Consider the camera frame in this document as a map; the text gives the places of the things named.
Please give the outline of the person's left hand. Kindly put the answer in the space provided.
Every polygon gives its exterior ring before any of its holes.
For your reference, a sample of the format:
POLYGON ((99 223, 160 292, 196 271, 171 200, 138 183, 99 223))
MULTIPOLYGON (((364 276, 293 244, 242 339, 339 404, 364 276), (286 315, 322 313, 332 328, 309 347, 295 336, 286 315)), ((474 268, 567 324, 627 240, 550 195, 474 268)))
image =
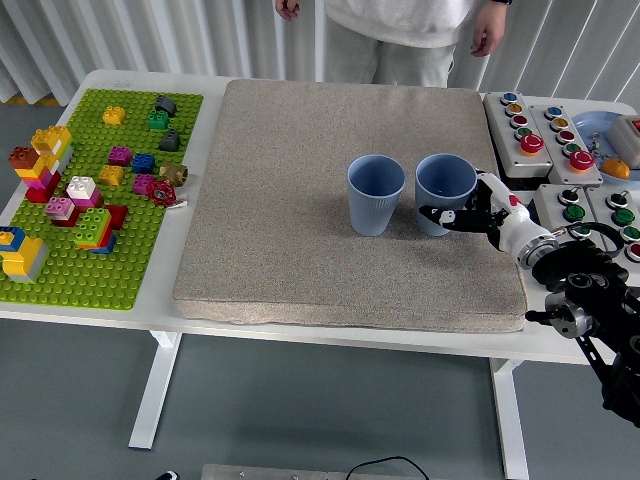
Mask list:
POLYGON ((479 10, 471 46, 471 55, 485 57, 491 55, 504 37, 508 5, 488 2, 479 10))

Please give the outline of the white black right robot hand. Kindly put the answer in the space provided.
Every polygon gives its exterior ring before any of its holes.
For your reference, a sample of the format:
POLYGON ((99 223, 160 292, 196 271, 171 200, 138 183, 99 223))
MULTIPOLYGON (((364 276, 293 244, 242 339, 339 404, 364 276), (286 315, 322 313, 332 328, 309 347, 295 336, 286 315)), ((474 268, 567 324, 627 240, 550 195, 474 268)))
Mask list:
POLYGON ((499 251, 522 261, 553 235, 535 223, 527 207, 494 174, 477 172, 474 194, 461 210, 425 205, 420 214, 446 230, 486 234, 499 251))

